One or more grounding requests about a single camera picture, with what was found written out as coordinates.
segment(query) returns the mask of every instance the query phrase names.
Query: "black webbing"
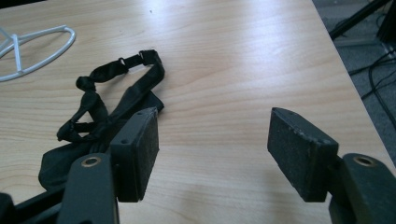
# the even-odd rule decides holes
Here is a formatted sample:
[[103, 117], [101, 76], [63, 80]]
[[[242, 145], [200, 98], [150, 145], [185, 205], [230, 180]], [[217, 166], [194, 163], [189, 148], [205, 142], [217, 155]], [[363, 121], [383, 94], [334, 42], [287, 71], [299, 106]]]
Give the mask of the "black webbing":
[[[152, 66], [125, 91], [117, 107], [108, 114], [94, 83], [107, 82], [126, 74], [129, 68], [139, 64]], [[57, 147], [43, 155], [38, 175], [41, 185], [49, 190], [64, 184], [73, 161], [89, 153], [105, 152], [111, 139], [135, 112], [148, 107], [157, 107], [161, 111], [163, 103], [151, 89], [163, 80], [163, 76], [163, 64], [158, 53], [155, 50], [142, 50], [130, 58], [120, 58], [102, 65], [94, 69], [88, 77], [79, 77], [76, 86], [84, 91], [80, 107], [57, 133], [59, 141], [66, 140], [71, 144]], [[78, 122], [87, 112], [93, 122]]]

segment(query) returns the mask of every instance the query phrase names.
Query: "metal ring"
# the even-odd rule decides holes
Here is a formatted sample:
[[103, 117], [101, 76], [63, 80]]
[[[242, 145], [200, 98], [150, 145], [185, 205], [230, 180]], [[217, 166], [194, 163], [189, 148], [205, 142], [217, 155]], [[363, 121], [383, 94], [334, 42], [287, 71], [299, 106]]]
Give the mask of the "metal ring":
[[375, 167], [375, 161], [373, 161], [372, 159], [368, 158], [368, 157], [363, 157], [363, 156], [356, 156], [353, 158], [353, 160], [362, 166], [367, 166], [367, 167]]
[[102, 161], [100, 157], [89, 157], [81, 162], [83, 167], [89, 168], [99, 164]]

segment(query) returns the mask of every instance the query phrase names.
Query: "white plastic object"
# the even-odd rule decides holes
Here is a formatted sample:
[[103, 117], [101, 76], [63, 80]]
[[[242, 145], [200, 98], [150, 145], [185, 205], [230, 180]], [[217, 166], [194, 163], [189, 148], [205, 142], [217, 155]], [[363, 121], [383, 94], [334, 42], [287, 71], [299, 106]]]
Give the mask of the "white plastic object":
[[[36, 63], [35, 65], [32, 65], [28, 68], [23, 68], [22, 62], [21, 62], [21, 55], [20, 55], [20, 45], [38, 38], [42, 35], [48, 35], [56, 32], [68, 32], [70, 33], [70, 38], [67, 40], [67, 42], [60, 48], [58, 49], [55, 53], [50, 55], [47, 59], [41, 61], [40, 63]], [[63, 54], [65, 51], [67, 51], [68, 48], [73, 44], [73, 42], [76, 39], [76, 33], [74, 30], [70, 29], [66, 25], [50, 28], [47, 30], [42, 30], [42, 31], [37, 31], [28, 35], [9, 35], [6, 31], [4, 31], [2, 28], [0, 28], [0, 34], [6, 37], [6, 40], [0, 45], [0, 59], [12, 51], [14, 49], [15, 51], [15, 63], [17, 65], [17, 72], [14, 74], [8, 74], [5, 76], [0, 76], [0, 81], [8, 81], [17, 77], [22, 77], [24, 75], [27, 75], [31, 72], [34, 72], [35, 70], [41, 68], [42, 66], [52, 62], [56, 58], [58, 58], [61, 54]]]

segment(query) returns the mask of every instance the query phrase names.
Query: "black cable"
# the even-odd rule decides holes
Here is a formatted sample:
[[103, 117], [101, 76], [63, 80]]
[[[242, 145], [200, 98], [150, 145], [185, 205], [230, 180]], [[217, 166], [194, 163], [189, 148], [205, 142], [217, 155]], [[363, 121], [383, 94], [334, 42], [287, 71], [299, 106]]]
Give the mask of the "black cable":
[[[392, 77], [394, 74], [396, 74], [396, 70], [393, 71], [393, 72], [391, 72], [391, 73], [390, 73], [389, 75], [387, 75], [386, 77], [381, 78], [381, 80], [379, 80], [378, 83], [375, 84], [375, 90], [379, 91], [380, 89], [383, 89], [383, 88], [385, 88], [385, 87], [387, 87], [387, 86], [389, 86], [389, 85], [391, 85], [391, 84], [396, 83], [396, 80], [393, 80], [393, 81], [391, 81], [391, 82], [389, 82], [389, 83], [387, 83], [387, 84], [385, 84], [385, 85], [383, 85], [383, 86], [379, 86], [379, 85], [381, 84], [381, 82], [383, 82], [383, 81], [385, 81], [386, 79]], [[370, 91], [368, 91], [367, 93], [365, 93], [365, 94], [361, 97], [361, 99], [362, 99], [362, 100], [365, 100], [368, 96], [370, 96], [371, 94], [373, 94], [375, 90], [370, 90]]]
[[396, 52], [396, 49], [393, 49], [393, 50], [391, 50], [390, 52], [388, 52], [388, 53], [382, 55], [379, 59], [377, 59], [377, 60], [376, 60], [375, 62], [373, 62], [371, 65], [364, 66], [364, 67], [362, 67], [362, 68], [358, 68], [358, 69], [355, 69], [355, 70], [352, 70], [352, 71], [348, 71], [348, 73], [349, 73], [349, 75], [352, 77], [352, 76], [355, 76], [355, 75], [361, 73], [362, 71], [364, 71], [364, 70], [366, 70], [366, 69], [370, 69], [370, 68], [373, 67], [373, 66], [386, 65], [386, 63], [388, 63], [388, 62], [396, 62], [396, 59], [395, 59], [395, 58], [393, 58], [393, 59], [388, 59], [388, 60], [385, 60], [385, 61], [381, 62], [382, 59], [386, 58], [387, 56], [389, 56], [390, 54], [395, 53], [395, 52]]
[[374, 94], [376, 96], [376, 99], [378, 100], [378, 102], [381, 104], [382, 108], [384, 109], [385, 113], [388, 115], [388, 118], [390, 119], [390, 122], [393, 125], [393, 128], [396, 130], [396, 118], [392, 115], [392, 113], [390, 112], [387, 104], [385, 103], [384, 99], [382, 99], [381, 94], [379, 94], [378, 90], [375, 89], [375, 84], [374, 84], [374, 80], [373, 80], [373, 70], [375, 69], [375, 66], [371, 66], [369, 68], [369, 81], [370, 81], [370, 86], [372, 88], [372, 90], [374, 90]]
[[346, 21], [347, 21], [347, 19], [348, 19], [348, 18], [346, 18], [346, 19], [343, 19], [343, 20], [341, 20], [341, 21], [337, 22], [337, 23], [335, 24], [335, 26], [334, 26], [334, 28], [333, 28], [333, 29], [335, 29], [335, 28], [338, 28], [340, 25], [342, 25], [344, 22], [346, 22]]
[[381, 19], [381, 18], [385, 18], [385, 16], [386, 16], [387, 14], [386, 13], [382, 13], [381, 15], [379, 15], [377, 18], [376, 18], [376, 20], [375, 20], [375, 24], [376, 24], [376, 27], [380, 27], [381, 26], [381, 24], [379, 23], [379, 20]]

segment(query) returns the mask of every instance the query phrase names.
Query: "gray carpet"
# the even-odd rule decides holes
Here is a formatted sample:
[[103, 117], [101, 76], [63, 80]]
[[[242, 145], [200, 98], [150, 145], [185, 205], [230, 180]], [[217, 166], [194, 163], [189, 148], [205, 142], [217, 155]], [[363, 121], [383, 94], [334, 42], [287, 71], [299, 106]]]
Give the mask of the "gray carpet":
[[[361, 0], [355, 0], [353, 4], [350, 2], [351, 1], [344, 0], [335, 5], [333, 1], [314, 0], [314, 4], [328, 31], [332, 30], [338, 22], [348, 18], [357, 9], [367, 4], [367, 1]], [[371, 65], [384, 55], [387, 50], [391, 49], [391, 46], [384, 46], [375, 39], [378, 26], [383, 19], [384, 13], [376, 12], [346, 32], [345, 35], [335, 39], [334, 45], [343, 60], [346, 70], [352, 71]], [[396, 58], [396, 54], [391, 54], [384, 60], [390, 58]], [[361, 97], [372, 89], [368, 74], [368, 70], [365, 70], [351, 77]], [[396, 116], [396, 101], [394, 97], [396, 94], [396, 84], [393, 83], [396, 82], [396, 63], [377, 67], [373, 71], [373, 80], [375, 84], [384, 77], [387, 78], [381, 81], [380, 86], [385, 87], [381, 88], [378, 92], [388, 106], [390, 112]], [[363, 102], [393, 163], [396, 164], [395, 128], [374, 94], [370, 94]]]

